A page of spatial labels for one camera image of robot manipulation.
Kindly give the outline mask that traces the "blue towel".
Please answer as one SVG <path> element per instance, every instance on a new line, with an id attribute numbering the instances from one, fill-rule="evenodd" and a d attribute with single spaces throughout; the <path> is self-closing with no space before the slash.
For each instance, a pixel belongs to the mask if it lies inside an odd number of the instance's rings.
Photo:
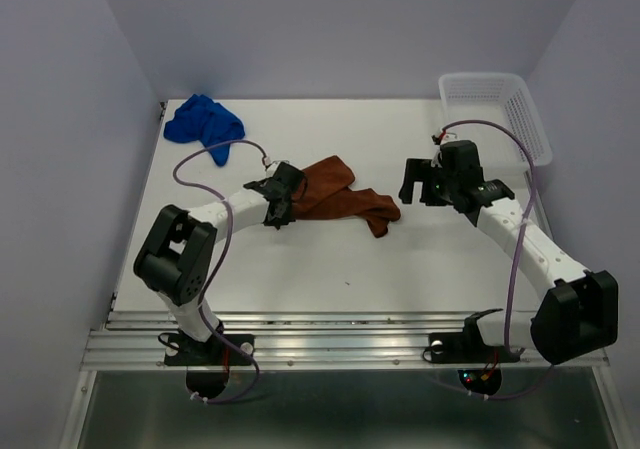
<path id="1" fill-rule="evenodd" d="M 230 155 L 230 146 L 223 145 L 223 142 L 243 139 L 245 128 L 241 120 L 222 104 L 204 94 L 193 94 L 165 123 L 163 136 L 178 144 L 196 141 L 203 147 L 220 144 L 220 147 L 210 149 L 209 154 L 218 167 L 223 167 Z"/>

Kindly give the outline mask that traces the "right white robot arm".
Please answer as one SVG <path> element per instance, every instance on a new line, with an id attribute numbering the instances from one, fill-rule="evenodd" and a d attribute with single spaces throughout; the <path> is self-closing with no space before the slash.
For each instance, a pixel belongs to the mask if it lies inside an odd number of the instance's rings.
<path id="1" fill-rule="evenodd" d="M 503 181 L 486 179 L 473 142 L 443 142 L 432 159 L 408 159 L 402 203 L 412 202 L 415 184 L 422 186 L 422 204 L 451 206 L 492 239 L 511 258 L 511 274 L 523 275 L 540 298 L 533 312 L 487 309 L 466 317 L 459 332 L 430 334 L 426 352 L 432 362 L 481 363 L 496 355 L 513 363 L 522 351 L 535 350 L 559 365 L 617 341 L 615 278 L 567 255 L 529 219 Z"/>

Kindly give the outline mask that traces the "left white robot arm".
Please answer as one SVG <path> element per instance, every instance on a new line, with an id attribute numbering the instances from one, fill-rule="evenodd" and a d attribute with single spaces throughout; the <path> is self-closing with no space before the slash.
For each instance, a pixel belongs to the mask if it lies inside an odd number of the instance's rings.
<path id="1" fill-rule="evenodd" d="M 213 362 L 222 353 L 220 321 L 204 299 L 215 245 L 222 241 L 227 252 L 238 231 L 293 222 L 294 195 L 306 182 L 301 170 L 277 162 L 264 179 L 244 184 L 227 199 L 193 209 L 169 204 L 156 216 L 133 271 L 165 303 L 199 362 Z"/>

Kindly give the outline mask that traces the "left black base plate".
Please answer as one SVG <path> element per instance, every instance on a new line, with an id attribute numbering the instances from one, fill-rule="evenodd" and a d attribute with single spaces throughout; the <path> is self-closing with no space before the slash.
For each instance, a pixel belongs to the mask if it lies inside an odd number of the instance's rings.
<path id="1" fill-rule="evenodd" d="M 246 354 L 239 354 L 215 336 L 206 342 L 191 339 L 181 331 L 162 332 L 157 337 L 164 346 L 164 364 L 169 367 L 251 366 Z"/>

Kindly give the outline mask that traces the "brown towel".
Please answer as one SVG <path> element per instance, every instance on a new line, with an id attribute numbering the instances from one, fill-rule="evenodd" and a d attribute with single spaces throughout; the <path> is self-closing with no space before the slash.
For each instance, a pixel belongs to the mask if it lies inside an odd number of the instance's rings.
<path id="1" fill-rule="evenodd" d="M 354 172 L 337 155 L 302 170 L 305 184 L 295 193 L 293 215 L 297 220 L 363 219 L 375 238 L 384 237 L 388 226 L 401 218 L 401 211 L 389 195 L 371 188 L 354 190 Z"/>

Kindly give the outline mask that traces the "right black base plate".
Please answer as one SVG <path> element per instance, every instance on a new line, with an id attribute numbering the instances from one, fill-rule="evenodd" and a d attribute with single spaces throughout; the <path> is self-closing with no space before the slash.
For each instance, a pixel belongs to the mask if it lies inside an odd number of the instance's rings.
<path id="1" fill-rule="evenodd" d="M 429 335 L 429 345 L 422 358 L 433 364 L 517 363 L 521 356 L 510 355 L 502 346 L 489 346 L 479 335 L 463 332 L 440 332 Z"/>

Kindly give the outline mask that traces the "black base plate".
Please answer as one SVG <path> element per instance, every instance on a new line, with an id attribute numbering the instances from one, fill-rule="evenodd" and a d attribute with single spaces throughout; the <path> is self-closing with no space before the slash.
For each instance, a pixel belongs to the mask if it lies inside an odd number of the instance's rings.
<path id="1" fill-rule="evenodd" d="M 510 355 L 502 346 L 489 346 L 479 335 L 463 332 L 440 332 L 429 335 L 429 345 L 422 358 L 433 364 L 517 363 L 521 356 Z"/>
<path id="2" fill-rule="evenodd" d="M 215 336 L 206 342 L 191 339 L 181 331 L 162 332 L 157 337 L 164 346 L 164 364 L 169 367 L 251 366 L 246 354 L 239 354 Z"/>

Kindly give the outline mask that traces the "white plastic basket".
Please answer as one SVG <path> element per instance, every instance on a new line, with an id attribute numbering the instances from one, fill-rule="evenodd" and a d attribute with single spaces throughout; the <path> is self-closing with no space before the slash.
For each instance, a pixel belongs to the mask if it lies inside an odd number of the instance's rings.
<path id="1" fill-rule="evenodd" d="M 518 75 L 495 72 L 444 74 L 438 81 L 447 123 L 475 120 L 451 132 L 472 140 L 486 172 L 516 176 L 529 170 L 523 145 L 537 167 L 552 162 L 553 153 L 536 104 Z"/>

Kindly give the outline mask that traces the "aluminium mounting rail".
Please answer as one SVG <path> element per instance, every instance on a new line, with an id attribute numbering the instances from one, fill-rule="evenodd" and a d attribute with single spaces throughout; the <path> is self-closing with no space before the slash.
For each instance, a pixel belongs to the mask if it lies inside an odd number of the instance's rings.
<path id="1" fill-rule="evenodd" d="M 434 333 L 461 329 L 463 312 L 220 313 L 229 334 L 255 337 L 261 370 L 424 370 L 422 352 Z M 161 332 L 173 331 L 162 311 L 114 311 L 90 333 L 85 371 L 164 370 Z"/>

